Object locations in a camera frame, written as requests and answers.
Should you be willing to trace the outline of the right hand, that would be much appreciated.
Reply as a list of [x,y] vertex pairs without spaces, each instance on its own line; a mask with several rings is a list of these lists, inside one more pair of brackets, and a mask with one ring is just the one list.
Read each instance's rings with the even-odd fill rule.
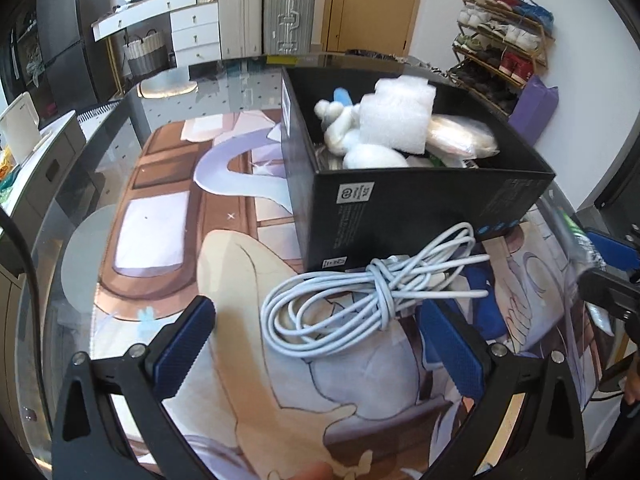
[[624,400],[628,405],[640,401],[639,356],[636,354],[628,368],[624,388]]

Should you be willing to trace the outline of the left hand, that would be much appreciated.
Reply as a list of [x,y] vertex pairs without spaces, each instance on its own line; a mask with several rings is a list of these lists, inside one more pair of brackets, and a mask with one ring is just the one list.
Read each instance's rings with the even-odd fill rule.
[[299,471],[288,480],[332,480],[333,469],[325,462],[317,462]]

